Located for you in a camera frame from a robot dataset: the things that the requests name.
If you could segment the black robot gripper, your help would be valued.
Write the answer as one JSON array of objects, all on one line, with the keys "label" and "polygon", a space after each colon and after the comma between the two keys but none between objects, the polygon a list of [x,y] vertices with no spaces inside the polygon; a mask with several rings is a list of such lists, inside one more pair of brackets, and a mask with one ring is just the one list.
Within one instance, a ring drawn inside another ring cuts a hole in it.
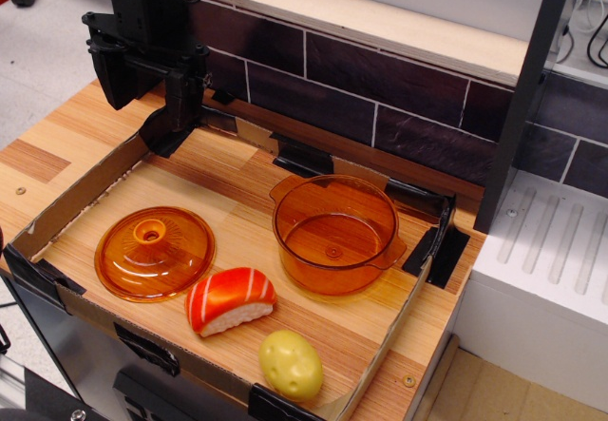
[{"label": "black robot gripper", "polygon": [[173,132],[199,115],[211,75],[209,49],[189,28],[199,0],[111,0],[110,13],[88,12],[86,41],[109,104],[120,110],[165,81],[165,107]]}]

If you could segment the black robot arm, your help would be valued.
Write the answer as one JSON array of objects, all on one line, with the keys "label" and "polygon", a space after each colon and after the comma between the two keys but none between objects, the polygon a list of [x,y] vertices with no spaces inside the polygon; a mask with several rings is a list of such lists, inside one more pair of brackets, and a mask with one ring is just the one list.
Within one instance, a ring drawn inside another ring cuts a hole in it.
[{"label": "black robot arm", "polygon": [[110,13],[88,12],[88,52],[109,104],[119,110],[157,82],[161,116],[181,131],[199,114],[207,84],[208,47],[189,28],[200,0],[111,0]]}]

